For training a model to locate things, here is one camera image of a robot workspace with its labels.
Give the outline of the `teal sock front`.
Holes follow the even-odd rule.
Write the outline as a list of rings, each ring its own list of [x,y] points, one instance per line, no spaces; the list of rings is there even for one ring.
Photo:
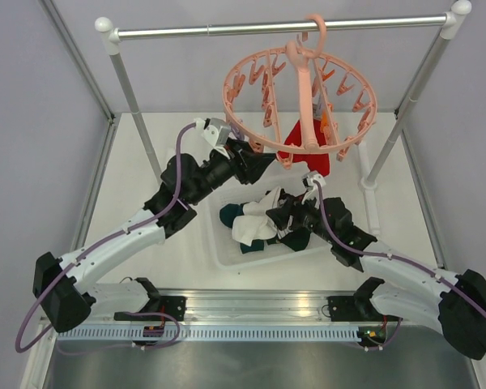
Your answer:
[[[223,206],[219,211],[219,218],[221,223],[229,229],[232,229],[235,219],[238,216],[243,215],[244,212],[242,204],[229,203]],[[249,254],[253,252],[264,251],[265,242],[262,240],[253,240],[249,246],[244,243],[239,243],[239,247],[242,254]]]

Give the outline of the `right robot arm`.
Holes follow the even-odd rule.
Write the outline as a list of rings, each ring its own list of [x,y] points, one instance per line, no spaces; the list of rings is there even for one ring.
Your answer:
[[[320,237],[345,267],[368,275],[354,294],[359,318],[406,319],[439,333],[465,357],[486,355],[486,279],[480,273],[458,274],[404,258],[354,225],[340,198],[317,203],[289,195],[266,215],[279,229],[304,229]]]

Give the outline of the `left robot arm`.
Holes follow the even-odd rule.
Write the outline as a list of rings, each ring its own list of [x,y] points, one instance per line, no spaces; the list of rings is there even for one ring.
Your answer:
[[[32,291],[52,328],[63,333],[99,307],[92,287],[106,273],[148,246],[164,243],[196,217],[194,206],[231,178],[256,183],[275,155],[255,152],[248,142],[228,139],[207,160],[178,152],[167,163],[158,191],[122,227],[89,246],[57,258],[36,260]]]

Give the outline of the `teal reindeer sock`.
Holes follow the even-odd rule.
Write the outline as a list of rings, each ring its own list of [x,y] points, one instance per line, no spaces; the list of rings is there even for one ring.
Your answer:
[[[310,241],[311,232],[307,229],[298,229],[291,231],[284,235],[283,237],[273,237],[266,240],[267,245],[283,244],[290,250],[295,252],[305,250]]]

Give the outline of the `black white striped sock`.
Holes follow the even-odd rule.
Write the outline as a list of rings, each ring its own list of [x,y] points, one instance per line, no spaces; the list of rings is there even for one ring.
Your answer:
[[[271,244],[280,243],[287,235],[291,234],[291,229],[279,230],[277,234],[270,240]]]

